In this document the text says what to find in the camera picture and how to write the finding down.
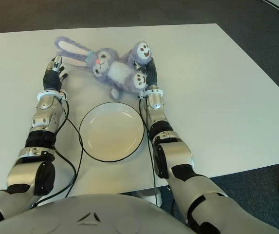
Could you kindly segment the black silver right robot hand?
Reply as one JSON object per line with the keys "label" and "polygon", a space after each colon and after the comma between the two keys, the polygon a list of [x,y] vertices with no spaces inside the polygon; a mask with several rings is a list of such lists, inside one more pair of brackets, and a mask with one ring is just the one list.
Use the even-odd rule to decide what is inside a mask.
{"label": "black silver right robot hand", "polygon": [[151,86],[157,86],[157,70],[154,63],[154,59],[151,58],[151,60],[147,64],[139,64],[136,61],[133,62],[133,66],[136,70],[141,71],[143,74],[146,75],[147,78],[147,85]]}

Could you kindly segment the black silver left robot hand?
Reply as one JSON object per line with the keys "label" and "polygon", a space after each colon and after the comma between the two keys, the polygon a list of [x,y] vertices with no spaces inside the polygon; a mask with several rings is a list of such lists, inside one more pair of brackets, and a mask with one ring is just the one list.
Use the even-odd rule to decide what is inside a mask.
{"label": "black silver left robot hand", "polygon": [[56,55],[53,59],[51,59],[43,77],[44,90],[61,91],[62,81],[68,77],[67,73],[60,75],[64,69],[64,66],[62,66],[61,55]]}

